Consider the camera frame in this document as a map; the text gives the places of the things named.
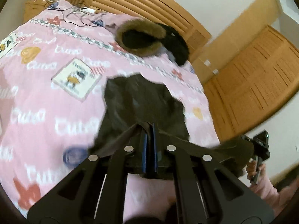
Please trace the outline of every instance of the wooden wardrobe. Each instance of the wooden wardrobe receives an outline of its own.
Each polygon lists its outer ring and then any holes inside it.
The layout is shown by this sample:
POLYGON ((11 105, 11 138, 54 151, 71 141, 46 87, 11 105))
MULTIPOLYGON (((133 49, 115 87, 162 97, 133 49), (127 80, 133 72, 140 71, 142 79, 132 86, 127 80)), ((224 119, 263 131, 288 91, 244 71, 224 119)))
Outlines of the wooden wardrobe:
POLYGON ((219 140, 253 129, 299 88, 299 52, 272 27, 204 85, 219 140))

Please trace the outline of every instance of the wooden headboard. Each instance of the wooden headboard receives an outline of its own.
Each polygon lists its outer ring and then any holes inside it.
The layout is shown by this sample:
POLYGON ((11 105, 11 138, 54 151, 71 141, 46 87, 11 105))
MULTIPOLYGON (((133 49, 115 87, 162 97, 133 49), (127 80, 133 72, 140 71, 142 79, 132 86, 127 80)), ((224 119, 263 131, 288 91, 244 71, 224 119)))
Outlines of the wooden headboard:
POLYGON ((90 8, 97 8, 109 13, 126 13, 143 17, 152 22, 163 23, 175 28, 185 39, 189 47, 189 61, 211 38, 209 32, 184 8, 174 0, 68 0, 71 4, 84 3, 90 8))

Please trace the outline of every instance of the person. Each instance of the person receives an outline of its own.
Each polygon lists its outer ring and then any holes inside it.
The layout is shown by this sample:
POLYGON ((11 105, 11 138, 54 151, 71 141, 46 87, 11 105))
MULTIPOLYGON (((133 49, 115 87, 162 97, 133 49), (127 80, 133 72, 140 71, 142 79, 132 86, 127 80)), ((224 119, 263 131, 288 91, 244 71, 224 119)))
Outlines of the person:
MULTIPOLYGON (((257 174, 256 169, 256 161, 252 161, 247 164, 246 171, 248 173, 247 178, 249 180, 257 174)), ((276 217, 288 205, 289 201, 299 188, 299 177, 297 177, 297 179, 294 180, 288 187, 285 187, 278 192, 276 188, 274 188, 273 184, 271 184, 266 174, 266 164, 262 164, 259 169, 261 170, 261 174, 258 178, 258 183, 252 183, 250 189, 273 208, 276 217)))

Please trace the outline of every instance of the jacket sleeve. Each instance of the jacket sleeve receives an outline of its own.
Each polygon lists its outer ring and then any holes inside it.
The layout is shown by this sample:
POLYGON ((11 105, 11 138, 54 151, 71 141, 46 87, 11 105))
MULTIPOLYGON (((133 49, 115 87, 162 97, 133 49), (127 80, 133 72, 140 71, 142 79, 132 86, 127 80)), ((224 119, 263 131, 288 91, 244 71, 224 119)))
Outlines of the jacket sleeve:
POLYGON ((273 187, 273 184, 271 184, 268 176, 265 176, 257 185, 251 185, 250 189, 268 203, 273 208, 275 216, 277 216, 294 196, 298 186, 299 179, 278 192, 276 188, 273 187))

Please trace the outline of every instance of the silver screw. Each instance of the silver screw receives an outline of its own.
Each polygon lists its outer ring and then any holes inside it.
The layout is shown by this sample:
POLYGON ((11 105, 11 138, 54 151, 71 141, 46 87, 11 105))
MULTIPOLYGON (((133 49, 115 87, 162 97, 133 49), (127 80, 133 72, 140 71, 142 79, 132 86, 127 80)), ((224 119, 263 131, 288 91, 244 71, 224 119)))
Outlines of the silver screw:
POLYGON ((211 157, 210 155, 203 155, 203 156, 202 156, 202 159, 203 159, 204 161, 211 161, 211 160, 212 160, 212 157, 211 157))
POLYGON ((131 152, 131 151, 133 151, 134 150, 134 147, 132 147, 132 146, 126 146, 125 147, 125 151, 126 152, 131 152))
POLYGON ((176 150, 176 147, 174 145, 169 145, 166 149, 170 152, 174 152, 176 150))
POLYGON ((88 157, 88 160, 89 161, 96 161, 98 159, 98 156, 97 155, 90 155, 89 157, 88 157))

